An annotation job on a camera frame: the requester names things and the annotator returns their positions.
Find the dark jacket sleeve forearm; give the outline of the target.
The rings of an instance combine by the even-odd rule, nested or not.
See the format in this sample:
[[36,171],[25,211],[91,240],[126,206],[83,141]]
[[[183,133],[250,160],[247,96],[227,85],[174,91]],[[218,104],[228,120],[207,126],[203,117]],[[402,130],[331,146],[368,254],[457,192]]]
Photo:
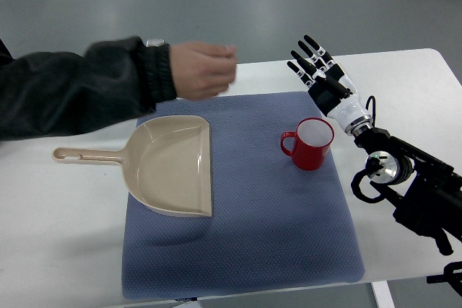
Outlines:
[[167,43],[139,37],[91,45],[79,56],[13,58],[1,46],[1,140],[75,136],[153,112],[177,97]]

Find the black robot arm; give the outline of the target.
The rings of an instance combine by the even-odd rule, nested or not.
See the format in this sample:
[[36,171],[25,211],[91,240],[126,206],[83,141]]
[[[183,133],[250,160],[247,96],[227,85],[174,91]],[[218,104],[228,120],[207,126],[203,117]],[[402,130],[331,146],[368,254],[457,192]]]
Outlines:
[[389,201],[397,223],[432,238],[444,256],[453,254],[449,236],[461,239],[461,176],[453,167],[378,128],[371,118],[352,134],[368,155],[352,179],[354,196],[365,203]]

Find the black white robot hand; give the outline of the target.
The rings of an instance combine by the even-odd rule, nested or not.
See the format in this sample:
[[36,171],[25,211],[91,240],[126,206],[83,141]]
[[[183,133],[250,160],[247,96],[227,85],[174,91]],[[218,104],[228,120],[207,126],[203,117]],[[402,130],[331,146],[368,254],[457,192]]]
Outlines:
[[374,126],[371,112],[362,105],[360,94],[342,67],[311,36],[298,42],[306,54],[293,50],[288,67],[308,88],[308,94],[320,112],[335,120],[349,136],[357,137]]

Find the person's bare hand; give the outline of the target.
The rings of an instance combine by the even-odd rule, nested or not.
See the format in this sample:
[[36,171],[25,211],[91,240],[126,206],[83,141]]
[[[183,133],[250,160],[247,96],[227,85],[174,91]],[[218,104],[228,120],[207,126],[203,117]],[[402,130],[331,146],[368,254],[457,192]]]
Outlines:
[[235,81],[237,48],[204,42],[170,46],[170,70],[176,94],[204,100],[228,90]]

